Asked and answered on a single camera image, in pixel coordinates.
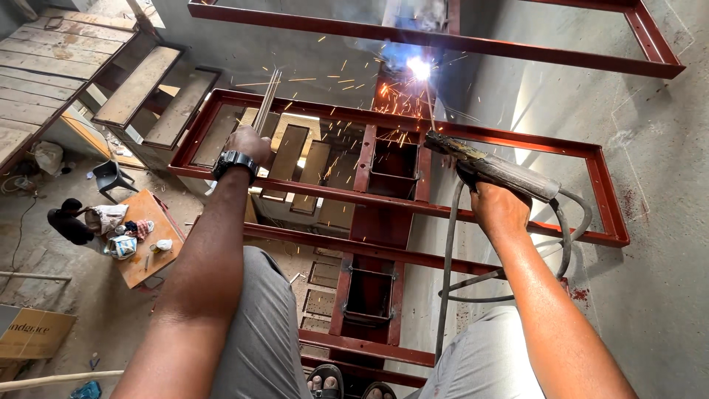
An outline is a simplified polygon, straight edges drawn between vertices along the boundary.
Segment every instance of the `forearm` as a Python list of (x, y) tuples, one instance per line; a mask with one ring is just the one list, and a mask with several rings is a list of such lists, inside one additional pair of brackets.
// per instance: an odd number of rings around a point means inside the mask
[(532, 368), (545, 395), (636, 398), (618, 365), (521, 231), (492, 238), (517, 300)]
[(160, 295), (156, 316), (231, 320), (243, 273), (243, 224), (249, 173), (230, 168), (185, 242)]

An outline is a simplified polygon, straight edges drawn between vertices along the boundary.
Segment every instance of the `smoke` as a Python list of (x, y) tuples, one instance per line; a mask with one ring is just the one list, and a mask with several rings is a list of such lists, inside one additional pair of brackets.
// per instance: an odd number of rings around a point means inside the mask
[[(333, 14), (341, 21), (374, 25), (384, 22), (397, 28), (440, 32), (446, 20), (446, 7), (445, 0), (398, 0), (398, 4), (396, 0), (340, 0), (333, 4)], [(345, 45), (385, 60), (386, 66), (395, 72), (405, 70), (410, 58), (423, 59), (423, 48), (418, 45), (349, 37), (345, 38)]]

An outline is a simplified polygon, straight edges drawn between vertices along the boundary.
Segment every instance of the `blue plastic item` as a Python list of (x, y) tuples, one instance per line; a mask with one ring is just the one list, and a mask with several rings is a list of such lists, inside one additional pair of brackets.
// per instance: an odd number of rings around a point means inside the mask
[(74, 389), (69, 399), (99, 399), (101, 397), (101, 386), (97, 381), (89, 381), (84, 386)]

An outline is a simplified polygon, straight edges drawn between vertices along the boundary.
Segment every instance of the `cardboard box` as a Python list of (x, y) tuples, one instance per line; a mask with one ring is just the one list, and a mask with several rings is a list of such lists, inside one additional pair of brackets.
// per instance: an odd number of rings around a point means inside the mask
[(72, 315), (0, 305), (0, 358), (50, 358), (76, 320)]

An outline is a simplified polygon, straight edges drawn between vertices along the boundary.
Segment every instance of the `bright welding light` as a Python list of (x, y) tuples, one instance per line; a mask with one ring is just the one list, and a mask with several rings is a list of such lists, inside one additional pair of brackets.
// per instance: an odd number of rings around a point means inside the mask
[(409, 58), (406, 61), (406, 66), (413, 71), (417, 80), (426, 80), (431, 74), (431, 64), (423, 62), (420, 57)]

